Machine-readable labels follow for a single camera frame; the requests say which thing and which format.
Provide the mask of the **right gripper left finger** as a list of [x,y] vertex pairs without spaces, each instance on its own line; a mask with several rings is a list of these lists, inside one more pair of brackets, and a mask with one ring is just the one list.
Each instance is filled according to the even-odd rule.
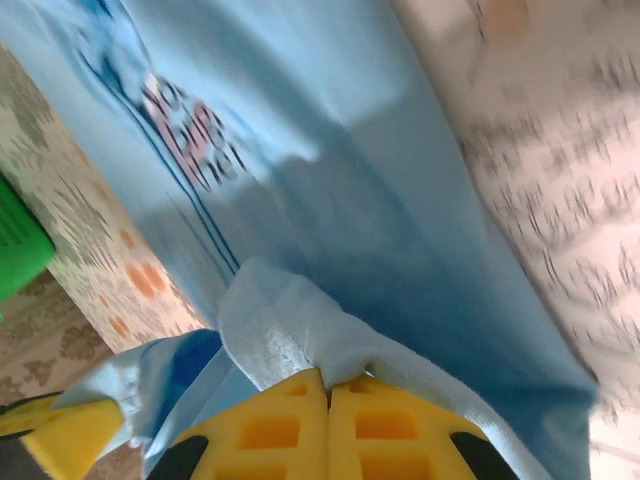
[[326,479],[328,400],[307,369],[190,427],[151,479]]

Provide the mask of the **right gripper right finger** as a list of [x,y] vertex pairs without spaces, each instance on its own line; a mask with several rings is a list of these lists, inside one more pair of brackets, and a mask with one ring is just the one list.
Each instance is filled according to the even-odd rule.
[[332,389],[328,470],[345,480],[517,477],[477,425],[371,376]]

